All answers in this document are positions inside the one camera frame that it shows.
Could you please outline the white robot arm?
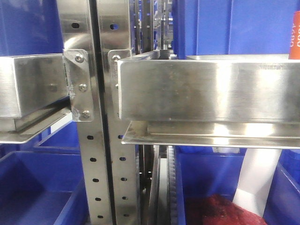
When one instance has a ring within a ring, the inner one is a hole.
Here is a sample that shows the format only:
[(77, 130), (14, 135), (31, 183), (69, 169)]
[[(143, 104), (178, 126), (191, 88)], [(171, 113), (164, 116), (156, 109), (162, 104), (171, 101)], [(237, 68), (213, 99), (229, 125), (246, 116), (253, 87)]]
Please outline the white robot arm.
[(247, 149), (233, 203), (263, 216), (281, 149)]

